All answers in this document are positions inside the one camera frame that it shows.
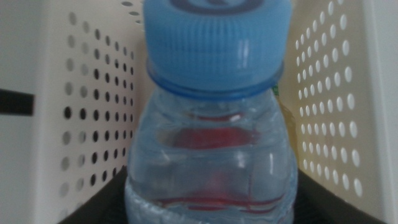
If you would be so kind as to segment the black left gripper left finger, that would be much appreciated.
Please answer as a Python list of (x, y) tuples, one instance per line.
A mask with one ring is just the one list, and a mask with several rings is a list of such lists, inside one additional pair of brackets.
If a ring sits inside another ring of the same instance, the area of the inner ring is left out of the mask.
[(124, 205), (127, 170), (123, 167), (95, 196), (61, 224), (128, 224)]

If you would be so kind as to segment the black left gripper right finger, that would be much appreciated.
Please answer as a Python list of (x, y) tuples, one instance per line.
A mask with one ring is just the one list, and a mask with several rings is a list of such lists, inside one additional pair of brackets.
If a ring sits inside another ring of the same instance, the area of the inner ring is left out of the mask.
[(340, 199), (302, 171), (294, 205), (294, 224), (385, 224)]

